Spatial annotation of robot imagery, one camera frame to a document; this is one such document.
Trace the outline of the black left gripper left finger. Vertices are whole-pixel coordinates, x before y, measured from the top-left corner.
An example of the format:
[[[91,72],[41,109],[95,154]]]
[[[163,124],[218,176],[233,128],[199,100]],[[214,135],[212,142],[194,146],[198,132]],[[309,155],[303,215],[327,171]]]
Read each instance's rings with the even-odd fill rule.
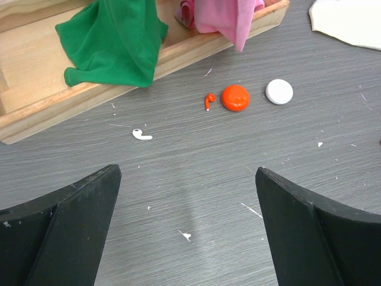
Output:
[[[110,164],[1,210],[1,285],[93,285],[120,183]]]

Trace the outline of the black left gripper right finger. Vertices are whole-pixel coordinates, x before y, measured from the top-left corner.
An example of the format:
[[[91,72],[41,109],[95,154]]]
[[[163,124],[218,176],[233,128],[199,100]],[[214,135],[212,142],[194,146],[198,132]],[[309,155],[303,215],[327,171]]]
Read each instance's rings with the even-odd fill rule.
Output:
[[[380,215],[263,167],[255,184],[279,285],[380,285]]]

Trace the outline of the white earbud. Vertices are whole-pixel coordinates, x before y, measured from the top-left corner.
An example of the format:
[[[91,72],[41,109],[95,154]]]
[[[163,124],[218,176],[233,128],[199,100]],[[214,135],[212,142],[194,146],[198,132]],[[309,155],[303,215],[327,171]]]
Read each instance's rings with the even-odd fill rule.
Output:
[[[146,141],[146,140],[152,140],[153,137],[151,135],[144,135],[142,130],[140,129],[134,129],[132,131],[132,135],[138,139],[138,140],[141,140],[141,141]]]

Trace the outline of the white earbud case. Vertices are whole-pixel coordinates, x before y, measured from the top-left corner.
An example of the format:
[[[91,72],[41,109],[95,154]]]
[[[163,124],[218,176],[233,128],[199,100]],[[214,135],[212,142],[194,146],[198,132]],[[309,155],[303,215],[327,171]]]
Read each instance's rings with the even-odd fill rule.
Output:
[[[266,86],[266,96],[273,104],[287,104],[293,97],[293,88],[283,79],[274,79]]]

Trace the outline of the orange earbud near case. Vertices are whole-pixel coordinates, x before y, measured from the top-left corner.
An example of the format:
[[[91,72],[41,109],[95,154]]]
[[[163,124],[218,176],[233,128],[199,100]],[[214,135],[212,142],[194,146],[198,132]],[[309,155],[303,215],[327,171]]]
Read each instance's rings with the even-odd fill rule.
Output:
[[[211,102],[214,102],[216,100],[216,96],[212,93],[209,93],[206,97],[205,97],[205,110],[206,111],[209,111],[210,110],[210,103]]]

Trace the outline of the wooden clothes rack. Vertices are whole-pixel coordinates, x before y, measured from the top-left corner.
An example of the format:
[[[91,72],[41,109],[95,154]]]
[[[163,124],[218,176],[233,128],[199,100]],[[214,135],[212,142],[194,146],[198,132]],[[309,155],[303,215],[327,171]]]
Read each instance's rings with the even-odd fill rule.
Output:
[[[13,144],[278,26],[289,1],[2,1]]]

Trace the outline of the green t-shirt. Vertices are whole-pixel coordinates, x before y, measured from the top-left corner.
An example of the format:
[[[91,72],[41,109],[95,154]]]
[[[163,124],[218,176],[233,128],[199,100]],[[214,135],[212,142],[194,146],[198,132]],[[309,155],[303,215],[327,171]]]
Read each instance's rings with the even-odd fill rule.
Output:
[[[94,1],[55,27],[73,63],[64,71],[66,85],[83,82],[145,88],[155,68],[168,26],[155,1]]]

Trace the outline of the cream satin cloth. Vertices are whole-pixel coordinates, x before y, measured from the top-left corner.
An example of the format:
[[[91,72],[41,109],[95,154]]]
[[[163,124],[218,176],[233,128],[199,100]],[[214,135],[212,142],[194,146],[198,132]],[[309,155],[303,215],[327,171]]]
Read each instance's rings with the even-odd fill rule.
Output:
[[[314,1],[309,16],[313,31],[380,50],[380,1]]]

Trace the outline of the pink t-shirt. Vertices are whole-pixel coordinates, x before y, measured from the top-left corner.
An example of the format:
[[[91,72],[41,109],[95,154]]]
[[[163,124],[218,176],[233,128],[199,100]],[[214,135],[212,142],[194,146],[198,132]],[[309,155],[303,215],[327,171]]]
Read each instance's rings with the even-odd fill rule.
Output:
[[[185,27],[199,33],[221,33],[241,52],[254,13],[264,7],[263,0],[181,1],[174,16]]]

